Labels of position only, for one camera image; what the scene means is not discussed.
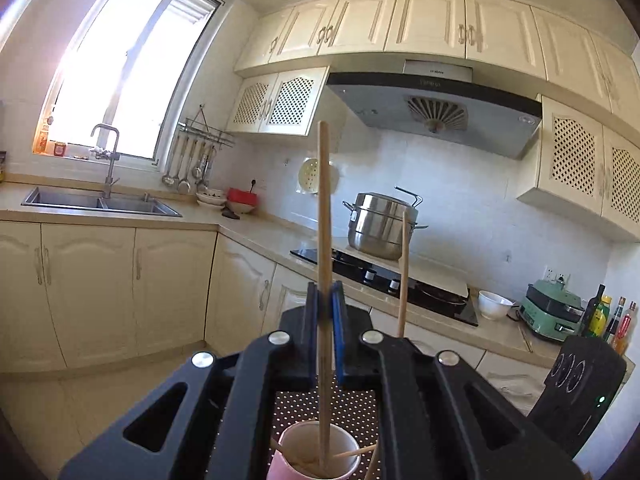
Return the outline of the wooden chopstick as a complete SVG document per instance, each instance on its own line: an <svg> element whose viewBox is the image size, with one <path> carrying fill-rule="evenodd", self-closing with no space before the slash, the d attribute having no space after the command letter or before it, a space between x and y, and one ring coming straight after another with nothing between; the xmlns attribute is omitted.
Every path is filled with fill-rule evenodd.
<svg viewBox="0 0 640 480"><path fill-rule="evenodd" d="M402 254L399 259L400 269L400 289L399 308L397 315L397 336L402 338L405 335L406 315L408 306L408 285L409 285L409 220L408 214L402 213Z"/></svg>
<svg viewBox="0 0 640 480"><path fill-rule="evenodd" d="M365 446L364 448L356 448L356 450L349 450L346 452L337 453L331 456L331 460L341 460L342 458L360 456L373 452L378 447L377 444Z"/></svg>
<svg viewBox="0 0 640 480"><path fill-rule="evenodd" d="M318 123L318 357L319 357L319 460L325 476L330 455L331 382L332 382L332 321L331 321L331 189L330 130L323 120Z"/></svg>

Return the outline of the dark sauce bottle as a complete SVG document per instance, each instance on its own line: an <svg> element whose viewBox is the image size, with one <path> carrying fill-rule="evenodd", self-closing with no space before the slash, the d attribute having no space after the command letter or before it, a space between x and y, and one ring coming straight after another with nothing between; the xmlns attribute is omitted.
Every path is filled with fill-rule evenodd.
<svg viewBox="0 0 640 480"><path fill-rule="evenodd" d="M626 298L624 296L620 296L616 309L610 318L610 322L608 322L608 327L606 328L603 336L607 344L613 343L613 340L618 331L618 326L620 325L620 319L622 318L622 315L625 310L625 304L626 304Z"/></svg>

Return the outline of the green oil bottle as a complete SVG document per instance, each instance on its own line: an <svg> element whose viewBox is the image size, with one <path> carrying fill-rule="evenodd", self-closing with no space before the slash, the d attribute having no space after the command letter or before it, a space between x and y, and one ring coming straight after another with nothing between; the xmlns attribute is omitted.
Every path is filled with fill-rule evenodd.
<svg viewBox="0 0 640 480"><path fill-rule="evenodd" d="M587 336L602 338L610 315L612 297L603 295L593 311L591 321L588 326Z"/></svg>

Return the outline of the green electric cooker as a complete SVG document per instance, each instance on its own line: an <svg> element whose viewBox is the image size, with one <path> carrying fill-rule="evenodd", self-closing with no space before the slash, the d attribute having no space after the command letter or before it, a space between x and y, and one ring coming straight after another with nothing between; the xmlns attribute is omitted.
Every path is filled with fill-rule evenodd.
<svg viewBox="0 0 640 480"><path fill-rule="evenodd" d="M563 282L546 280L529 284L518 308L518 315L535 335L558 344L579 334L584 313L580 297Z"/></svg>

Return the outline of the pink utensil cup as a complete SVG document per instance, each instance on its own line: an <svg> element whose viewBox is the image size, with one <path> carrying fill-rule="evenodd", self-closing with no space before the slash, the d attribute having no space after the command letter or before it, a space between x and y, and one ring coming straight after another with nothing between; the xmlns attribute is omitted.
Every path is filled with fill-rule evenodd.
<svg viewBox="0 0 640 480"><path fill-rule="evenodd" d="M293 453L303 463L292 466L280 452L276 451L268 470L267 479L313 479L314 476L308 476L299 468L308 471L319 469L319 423L316 420L311 420L289 426L280 435L279 444L285 449L286 455ZM323 479L349 479L360 466L360 456L333 458L333 455L356 451L357 448L359 448L358 442L348 431L331 424L331 457Z"/></svg>

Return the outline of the black gas stove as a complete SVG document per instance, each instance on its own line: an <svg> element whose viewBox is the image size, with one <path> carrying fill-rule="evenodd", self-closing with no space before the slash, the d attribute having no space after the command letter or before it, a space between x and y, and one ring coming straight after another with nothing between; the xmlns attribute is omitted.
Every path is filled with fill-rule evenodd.
<svg viewBox="0 0 640 480"><path fill-rule="evenodd" d="M400 297L401 276L399 272L385 269L375 263L367 262L367 260L336 249L332 250L332 270L342 278L347 278L387 296ZM478 325L469 290L465 295L461 295L409 278L408 303L468 325Z"/></svg>

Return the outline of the stainless steel steamer pot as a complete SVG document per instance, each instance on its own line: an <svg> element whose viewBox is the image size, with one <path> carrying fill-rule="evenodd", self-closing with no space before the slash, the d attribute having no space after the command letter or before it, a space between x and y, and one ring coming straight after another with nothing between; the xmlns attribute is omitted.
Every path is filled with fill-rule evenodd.
<svg viewBox="0 0 640 480"><path fill-rule="evenodd" d="M423 197L396 186L396 191L413 198L412 203L380 193L359 193L353 203L344 200L349 212L347 240L351 248L365 254L397 261L402 256L402 218L407 217L409 235L419 226L418 207Z"/></svg>

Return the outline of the cream cabinets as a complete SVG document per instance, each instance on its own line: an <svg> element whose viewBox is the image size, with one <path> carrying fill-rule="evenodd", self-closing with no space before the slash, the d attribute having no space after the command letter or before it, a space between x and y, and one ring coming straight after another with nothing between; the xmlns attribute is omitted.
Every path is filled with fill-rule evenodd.
<svg viewBox="0 0 640 480"><path fill-rule="evenodd" d="M1 226L1 369L58 372L273 330L302 274L213 231Z"/></svg>
<svg viewBox="0 0 640 480"><path fill-rule="evenodd" d="M334 70L377 58L469 66L536 99L516 196L639 237L639 70L596 32L514 0L307 0L263 16L235 71L231 132L306 136Z"/></svg>

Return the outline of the red container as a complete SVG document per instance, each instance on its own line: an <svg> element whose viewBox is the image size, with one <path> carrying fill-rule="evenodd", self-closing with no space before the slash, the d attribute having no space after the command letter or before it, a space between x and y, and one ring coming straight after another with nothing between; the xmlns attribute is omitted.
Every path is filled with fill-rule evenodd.
<svg viewBox="0 0 640 480"><path fill-rule="evenodd" d="M258 196L253 192L229 188L227 206L235 214L249 214L258 204Z"/></svg>

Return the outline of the chrome faucet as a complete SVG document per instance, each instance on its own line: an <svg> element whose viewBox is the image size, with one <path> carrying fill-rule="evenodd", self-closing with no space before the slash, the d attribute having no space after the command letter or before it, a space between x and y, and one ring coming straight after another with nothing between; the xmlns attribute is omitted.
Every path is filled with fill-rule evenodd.
<svg viewBox="0 0 640 480"><path fill-rule="evenodd" d="M107 174L104 181L104 188L102 192L103 197L106 200L108 200L112 195L113 186L117 182L117 179L113 177L113 174L114 174L115 162L117 162L120 157L118 152L120 132L117 128L115 128L112 125L107 125L107 124L104 124L104 122L99 122L92 128L90 136L94 136L94 134L98 130L106 130L107 132L114 133L115 135L115 141L111 151L104 150L103 148L96 148L94 150L94 154L96 155L96 158L105 159L108 161L108 169L107 169Z"/></svg>

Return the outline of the cream round strainer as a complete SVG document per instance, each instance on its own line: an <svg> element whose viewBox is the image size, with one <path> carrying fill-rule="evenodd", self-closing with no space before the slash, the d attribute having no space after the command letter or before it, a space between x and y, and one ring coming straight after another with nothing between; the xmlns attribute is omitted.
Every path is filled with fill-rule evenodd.
<svg viewBox="0 0 640 480"><path fill-rule="evenodd" d="M337 188L340 173L333 165L330 165L330 189L334 193ZM307 157L297 174L296 191L302 194L317 194L319 191L319 162L314 157Z"/></svg>

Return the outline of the upper cream cabinets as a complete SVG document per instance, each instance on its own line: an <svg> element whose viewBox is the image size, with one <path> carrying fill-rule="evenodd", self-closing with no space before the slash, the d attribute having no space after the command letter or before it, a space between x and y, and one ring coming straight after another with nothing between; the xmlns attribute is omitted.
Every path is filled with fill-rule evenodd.
<svg viewBox="0 0 640 480"><path fill-rule="evenodd" d="M469 66L536 99L516 196L639 237L639 70L596 32L514 0L307 0L263 16L235 71L231 132L306 136L334 70L377 58Z"/></svg>

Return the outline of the stainless steel sink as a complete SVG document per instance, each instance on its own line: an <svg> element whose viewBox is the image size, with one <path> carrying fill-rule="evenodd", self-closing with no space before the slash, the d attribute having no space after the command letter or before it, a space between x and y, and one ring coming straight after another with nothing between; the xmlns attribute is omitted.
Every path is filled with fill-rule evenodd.
<svg viewBox="0 0 640 480"><path fill-rule="evenodd" d="M21 202L21 205L181 218L181 214L178 211L149 194L142 196L112 194L104 197L102 192L36 186Z"/></svg>

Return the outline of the black range hood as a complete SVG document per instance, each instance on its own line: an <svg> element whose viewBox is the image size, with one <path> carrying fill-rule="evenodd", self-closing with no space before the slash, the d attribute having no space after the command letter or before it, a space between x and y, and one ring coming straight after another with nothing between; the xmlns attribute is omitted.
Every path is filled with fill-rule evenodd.
<svg viewBox="0 0 640 480"><path fill-rule="evenodd" d="M367 126L519 159L542 121L536 99L484 86L469 66L382 58L329 74L328 87Z"/></svg>

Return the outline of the window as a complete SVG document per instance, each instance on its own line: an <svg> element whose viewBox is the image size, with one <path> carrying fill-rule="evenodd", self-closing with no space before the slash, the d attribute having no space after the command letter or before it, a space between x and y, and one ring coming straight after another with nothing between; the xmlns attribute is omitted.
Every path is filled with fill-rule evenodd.
<svg viewBox="0 0 640 480"><path fill-rule="evenodd" d="M56 68L32 150L155 162L171 99L224 0L96 0Z"/></svg>

